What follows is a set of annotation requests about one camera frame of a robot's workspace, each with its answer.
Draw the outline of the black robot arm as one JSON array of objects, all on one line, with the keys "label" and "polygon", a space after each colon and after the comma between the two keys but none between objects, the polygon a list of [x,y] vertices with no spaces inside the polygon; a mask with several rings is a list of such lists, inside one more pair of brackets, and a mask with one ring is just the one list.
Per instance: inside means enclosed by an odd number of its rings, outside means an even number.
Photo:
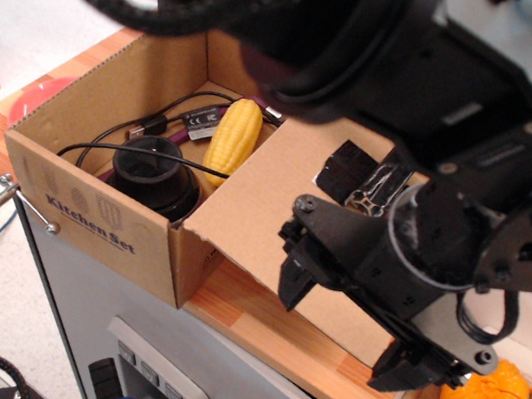
[{"label": "black robot arm", "polygon": [[144,26],[227,31],[274,105],[349,118],[428,177],[383,218],[299,198],[281,230],[286,307],[319,284],[387,329],[379,391],[493,370],[495,337],[462,303],[433,312],[500,289],[507,336],[532,292],[532,0],[166,0]]}]

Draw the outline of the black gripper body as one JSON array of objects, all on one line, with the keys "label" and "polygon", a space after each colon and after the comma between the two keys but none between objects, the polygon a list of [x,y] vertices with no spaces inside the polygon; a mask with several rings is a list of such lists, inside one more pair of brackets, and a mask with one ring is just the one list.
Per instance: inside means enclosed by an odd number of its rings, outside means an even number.
[{"label": "black gripper body", "polygon": [[466,383],[499,362],[495,337],[475,323],[464,296],[482,284],[474,270],[502,220],[459,191],[436,181],[410,184],[408,171],[379,164],[343,206],[324,191],[298,197],[280,234],[286,258],[305,267],[315,286],[347,296],[390,334],[390,344],[450,355],[467,369]]}]

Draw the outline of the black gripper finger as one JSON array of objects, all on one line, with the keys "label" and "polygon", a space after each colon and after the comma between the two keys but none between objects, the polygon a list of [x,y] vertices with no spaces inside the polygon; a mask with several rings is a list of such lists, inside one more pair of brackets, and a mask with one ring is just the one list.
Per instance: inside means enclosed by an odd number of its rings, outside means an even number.
[{"label": "black gripper finger", "polygon": [[305,267],[292,257],[286,258],[280,268],[278,298],[287,311],[292,311],[309,294],[316,281]]},{"label": "black gripper finger", "polygon": [[368,386],[379,392],[419,391],[428,386],[465,384],[467,369],[434,346],[393,341],[373,366]]}]

